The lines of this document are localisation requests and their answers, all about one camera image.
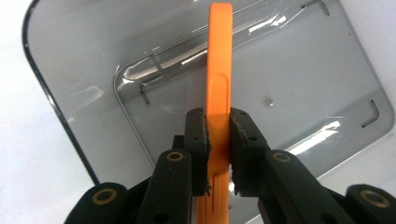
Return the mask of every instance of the clear plastic tray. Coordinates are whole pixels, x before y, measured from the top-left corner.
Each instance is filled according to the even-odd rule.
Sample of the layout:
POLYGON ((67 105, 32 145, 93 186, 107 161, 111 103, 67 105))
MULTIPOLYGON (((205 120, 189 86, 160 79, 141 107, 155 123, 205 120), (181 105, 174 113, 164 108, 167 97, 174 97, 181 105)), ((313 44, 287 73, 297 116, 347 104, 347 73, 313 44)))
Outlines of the clear plastic tray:
MULTIPOLYGON (((101 182, 149 176, 186 112, 205 105, 210 2, 40 0, 32 10, 31 63, 101 182)), ((321 176, 390 130, 393 109, 338 1, 230 2, 232 106, 271 148, 321 176)), ((232 223, 259 214, 256 199, 230 195, 232 223)))

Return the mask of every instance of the transparent container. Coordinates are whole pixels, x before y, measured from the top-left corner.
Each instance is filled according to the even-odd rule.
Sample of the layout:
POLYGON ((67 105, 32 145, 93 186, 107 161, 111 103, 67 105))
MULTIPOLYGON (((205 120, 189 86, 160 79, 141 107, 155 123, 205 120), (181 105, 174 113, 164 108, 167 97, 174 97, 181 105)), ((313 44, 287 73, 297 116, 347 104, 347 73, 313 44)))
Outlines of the transparent container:
MULTIPOLYGON (((211 1, 40 0, 28 58, 91 174, 127 188, 151 175, 186 112, 205 105, 211 1)), ((232 106, 271 148, 319 177, 393 126, 394 112, 338 1, 230 1, 232 106)), ((230 220, 259 214, 230 192, 230 220)))

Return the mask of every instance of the orange handle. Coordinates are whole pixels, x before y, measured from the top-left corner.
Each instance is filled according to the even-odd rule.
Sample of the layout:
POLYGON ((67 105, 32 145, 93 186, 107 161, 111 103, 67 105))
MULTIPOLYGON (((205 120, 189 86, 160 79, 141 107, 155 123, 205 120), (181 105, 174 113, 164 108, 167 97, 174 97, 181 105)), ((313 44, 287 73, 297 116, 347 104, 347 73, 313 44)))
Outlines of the orange handle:
POLYGON ((198 224, 228 224, 233 7, 213 3, 207 40, 206 124, 212 145, 210 196, 198 198, 198 224))

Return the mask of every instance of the orange plastic object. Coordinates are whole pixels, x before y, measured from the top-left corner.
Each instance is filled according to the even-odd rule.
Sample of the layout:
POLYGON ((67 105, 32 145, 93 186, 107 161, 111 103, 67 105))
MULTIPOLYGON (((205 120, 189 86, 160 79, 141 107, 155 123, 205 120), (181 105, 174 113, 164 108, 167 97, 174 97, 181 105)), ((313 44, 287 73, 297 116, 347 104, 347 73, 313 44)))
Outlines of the orange plastic object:
POLYGON ((207 41, 206 124, 212 145, 210 196, 198 198, 198 224, 228 224, 233 7, 213 3, 207 41))

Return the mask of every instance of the white surface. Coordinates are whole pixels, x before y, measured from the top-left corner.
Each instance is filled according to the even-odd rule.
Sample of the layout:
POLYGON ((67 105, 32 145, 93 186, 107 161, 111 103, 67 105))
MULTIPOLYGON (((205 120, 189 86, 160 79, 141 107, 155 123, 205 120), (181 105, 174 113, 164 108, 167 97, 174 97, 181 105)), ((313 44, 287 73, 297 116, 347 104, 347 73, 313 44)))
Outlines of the white surface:
MULTIPOLYGON (((342 2, 395 105, 396 3, 342 2)), ((92 182, 24 58, 28 4, 11 1, 0 9, 0 223, 60 223, 92 182)), ((342 193, 365 182, 395 195, 394 139, 393 131, 320 181, 342 193)))
POLYGON ((92 182, 24 57, 29 4, 0 9, 0 223, 62 223, 92 182))

